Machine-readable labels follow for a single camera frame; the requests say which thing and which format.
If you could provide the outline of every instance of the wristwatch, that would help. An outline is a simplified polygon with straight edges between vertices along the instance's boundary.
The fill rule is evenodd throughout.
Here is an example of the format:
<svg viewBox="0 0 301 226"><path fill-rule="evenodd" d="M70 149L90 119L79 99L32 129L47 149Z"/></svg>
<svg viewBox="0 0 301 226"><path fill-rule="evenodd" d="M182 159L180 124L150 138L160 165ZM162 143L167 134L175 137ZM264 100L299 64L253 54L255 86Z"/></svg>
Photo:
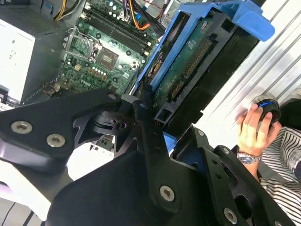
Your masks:
<svg viewBox="0 0 301 226"><path fill-rule="evenodd" d="M256 156L251 155L251 154L239 152L239 153L237 153L237 158L243 164L250 165L250 164L253 164L254 162L260 161L260 159L262 158L262 154L256 157Z"/></svg>

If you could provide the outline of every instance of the circuit board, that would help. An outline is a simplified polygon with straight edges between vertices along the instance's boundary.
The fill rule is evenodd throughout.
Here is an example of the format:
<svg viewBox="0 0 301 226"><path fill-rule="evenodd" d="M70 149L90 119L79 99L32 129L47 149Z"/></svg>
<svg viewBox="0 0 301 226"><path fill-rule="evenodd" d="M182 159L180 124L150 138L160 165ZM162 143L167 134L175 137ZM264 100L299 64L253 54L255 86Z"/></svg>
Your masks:
<svg viewBox="0 0 301 226"><path fill-rule="evenodd" d="M156 33L135 28L118 1L88 0L83 14L88 16L69 37L59 79L74 93L97 88L129 93L157 46Z"/></svg>
<svg viewBox="0 0 301 226"><path fill-rule="evenodd" d="M76 92L106 87L119 95L128 93L140 68L146 63L145 57L83 20L78 21L77 27L80 32L98 39L102 49L94 63L67 54L60 78L66 80L71 85L70 90ZM70 51L86 57L87 43L87 40L73 38Z"/></svg>
<svg viewBox="0 0 301 226"><path fill-rule="evenodd" d="M211 19L204 18L191 34L177 58L167 71L158 88L152 95L154 110L159 109L169 100L175 100L184 87L190 81L191 73L201 61L206 51L212 45L205 35L210 27Z"/></svg>
<svg viewBox="0 0 301 226"><path fill-rule="evenodd" d="M151 44L155 44L158 42L158 36L152 29L152 27L139 31L134 23L132 22L131 16L124 15L123 7L120 1L118 0L88 0L87 1L92 8L91 11L95 10L99 13L99 16L103 16L106 19L110 20L112 23L123 27L128 32L135 34L136 37L144 39ZM135 15L136 20L139 24L145 24L146 21L139 15Z"/></svg>

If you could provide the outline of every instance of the striped shirt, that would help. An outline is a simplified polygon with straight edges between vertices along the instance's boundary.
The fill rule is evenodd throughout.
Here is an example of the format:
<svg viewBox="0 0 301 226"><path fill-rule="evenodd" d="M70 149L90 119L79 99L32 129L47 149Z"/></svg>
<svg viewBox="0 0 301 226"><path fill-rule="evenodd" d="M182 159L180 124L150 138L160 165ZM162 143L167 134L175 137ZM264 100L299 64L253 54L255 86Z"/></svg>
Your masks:
<svg viewBox="0 0 301 226"><path fill-rule="evenodd" d="M301 161L301 131L283 127L275 141L264 150L262 161L286 182L260 178L260 184L292 221L301 226L301 183L294 174Z"/></svg>

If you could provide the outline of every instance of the sleeve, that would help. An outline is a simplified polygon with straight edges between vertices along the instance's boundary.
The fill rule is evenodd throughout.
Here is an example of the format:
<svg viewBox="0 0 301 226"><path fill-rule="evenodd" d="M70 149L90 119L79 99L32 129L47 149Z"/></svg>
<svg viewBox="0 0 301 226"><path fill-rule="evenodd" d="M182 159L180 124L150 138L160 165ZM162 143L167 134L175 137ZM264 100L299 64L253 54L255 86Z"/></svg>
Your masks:
<svg viewBox="0 0 301 226"><path fill-rule="evenodd" d="M275 179L260 178L260 184L280 208L297 225L301 226L301 184L280 183Z"/></svg>

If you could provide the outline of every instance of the green circuit board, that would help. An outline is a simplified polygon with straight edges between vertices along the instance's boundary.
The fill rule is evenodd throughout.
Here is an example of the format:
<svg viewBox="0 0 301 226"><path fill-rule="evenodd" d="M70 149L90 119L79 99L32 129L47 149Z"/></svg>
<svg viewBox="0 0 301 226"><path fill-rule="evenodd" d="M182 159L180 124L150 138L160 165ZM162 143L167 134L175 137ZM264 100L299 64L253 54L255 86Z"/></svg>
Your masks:
<svg viewBox="0 0 301 226"><path fill-rule="evenodd" d="M206 54L212 42L205 36L211 19L204 18L193 31L163 80L152 95L154 110L159 109L167 99L175 99L179 91L191 78L198 62Z"/></svg>
<svg viewBox="0 0 301 226"><path fill-rule="evenodd" d="M119 95L130 91L140 69L146 59L127 46L115 41L110 36L90 26L83 20L77 25L80 32L97 38L102 49L99 50L96 62L91 63L87 56L90 46L87 40L73 38L70 52L79 56L67 54L62 65L60 79L70 85L70 90L84 92L97 88L109 88Z"/></svg>
<svg viewBox="0 0 301 226"><path fill-rule="evenodd" d="M97 12L101 13L101 15L107 19L109 19L114 24L118 24L124 28L126 28L128 31L130 31L132 34L135 34L137 37L141 37L142 39L146 39L147 41L151 42L152 44L158 43L158 36L152 29L152 27L144 30L139 31L130 16L130 13L128 12L128 15L124 15L123 13L123 7L122 3L118 0L88 0L87 1L90 4L90 7L92 9L95 9ZM143 25L146 23L146 21L140 17L137 19L137 22L140 25Z"/></svg>

